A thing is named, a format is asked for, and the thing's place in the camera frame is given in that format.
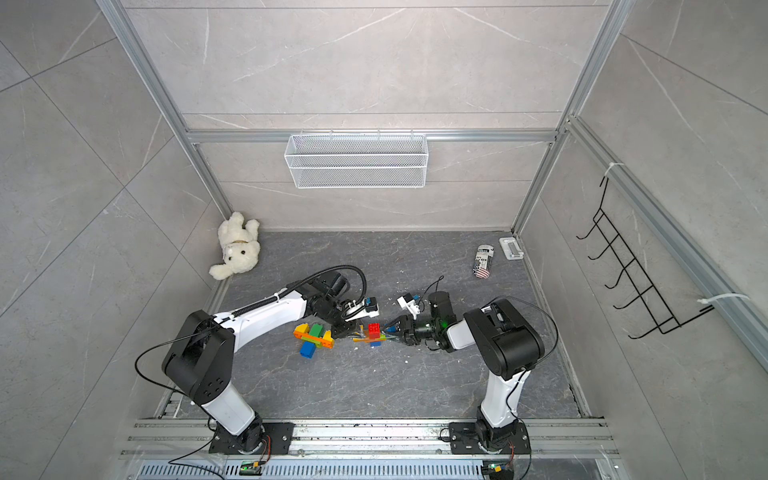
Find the red lego brick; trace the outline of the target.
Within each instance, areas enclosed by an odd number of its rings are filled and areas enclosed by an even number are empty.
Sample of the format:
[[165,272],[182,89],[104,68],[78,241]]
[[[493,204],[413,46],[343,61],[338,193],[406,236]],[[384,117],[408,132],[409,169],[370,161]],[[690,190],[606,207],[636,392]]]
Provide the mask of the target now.
[[377,340],[381,337],[380,325],[378,323],[370,323],[368,325],[368,338],[370,340]]

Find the dark green lego brick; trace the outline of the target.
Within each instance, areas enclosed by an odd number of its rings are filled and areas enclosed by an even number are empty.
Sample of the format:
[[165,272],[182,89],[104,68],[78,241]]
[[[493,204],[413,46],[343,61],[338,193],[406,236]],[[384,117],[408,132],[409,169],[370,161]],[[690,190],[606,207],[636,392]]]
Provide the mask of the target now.
[[321,338],[324,333],[324,327],[321,324],[314,324],[309,330],[309,335],[315,338]]

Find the orange 2x4 lego plate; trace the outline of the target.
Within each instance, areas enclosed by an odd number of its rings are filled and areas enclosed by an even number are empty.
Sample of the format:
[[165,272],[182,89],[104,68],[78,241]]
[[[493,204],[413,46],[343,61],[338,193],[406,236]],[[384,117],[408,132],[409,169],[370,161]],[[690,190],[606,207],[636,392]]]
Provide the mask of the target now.
[[309,341],[309,342],[313,342],[313,343],[315,343],[317,346],[324,348],[324,347],[321,345],[321,338],[315,338],[315,337],[312,337],[312,336],[310,336],[310,337],[308,338],[308,340],[307,340],[307,341]]

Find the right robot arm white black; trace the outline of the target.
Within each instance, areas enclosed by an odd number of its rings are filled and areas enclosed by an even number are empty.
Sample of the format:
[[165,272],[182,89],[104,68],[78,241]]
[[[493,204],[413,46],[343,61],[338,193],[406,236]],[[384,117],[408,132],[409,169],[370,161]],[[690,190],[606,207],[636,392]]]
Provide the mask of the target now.
[[386,335],[409,346],[432,342],[446,352],[475,346],[487,368],[486,393],[476,421],[448,426],[452,452],[530,453],[528,429],[518,415],[518,403],[534,368],[555,348],[545,346],[538,331],[507,298],[494,298],[465,312],[462,318],[454,312],[446,291],[427,296],[427,316],[409,296],[398,302],[403,309],[413,311],[385,324],[382,330]]

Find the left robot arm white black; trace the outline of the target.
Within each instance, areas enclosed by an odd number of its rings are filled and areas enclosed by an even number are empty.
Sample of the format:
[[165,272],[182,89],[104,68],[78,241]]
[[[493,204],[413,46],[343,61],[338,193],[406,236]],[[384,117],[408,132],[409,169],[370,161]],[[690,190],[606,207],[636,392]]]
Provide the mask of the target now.
[[334,338],[351,333],[361,317],[378,311],[357,266],[337,265],[287,284],[276,293],[231,311],[187,316],[175,338],[161,343],[165,389],[180,393],[216,424],[214,445],[243,454],[268,453],[262,417],[239,390],[246,360],[263,372],[277,364],[276,333],[318,320]]

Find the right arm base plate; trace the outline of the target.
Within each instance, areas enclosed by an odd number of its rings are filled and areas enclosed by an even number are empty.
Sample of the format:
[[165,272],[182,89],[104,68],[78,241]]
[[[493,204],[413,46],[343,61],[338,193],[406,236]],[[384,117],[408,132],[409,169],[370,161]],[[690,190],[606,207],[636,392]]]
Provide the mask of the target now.
[[451,422],[448,439],[454,455],[501,455],[531,453],[530,436],[522,420],[493,428],[485,421]]

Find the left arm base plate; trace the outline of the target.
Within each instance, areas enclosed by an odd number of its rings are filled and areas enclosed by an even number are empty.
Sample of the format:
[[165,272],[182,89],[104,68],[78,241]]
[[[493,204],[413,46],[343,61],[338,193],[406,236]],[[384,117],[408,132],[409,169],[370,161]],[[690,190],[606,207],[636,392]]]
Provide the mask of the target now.
[[209,452],[225,455],[255,455],[270,452],[273,455],[287,455],[294,433],[292,422],[262,422],[257,420],[254,426],[247,427],[235,436],[223,426],[217,426]]

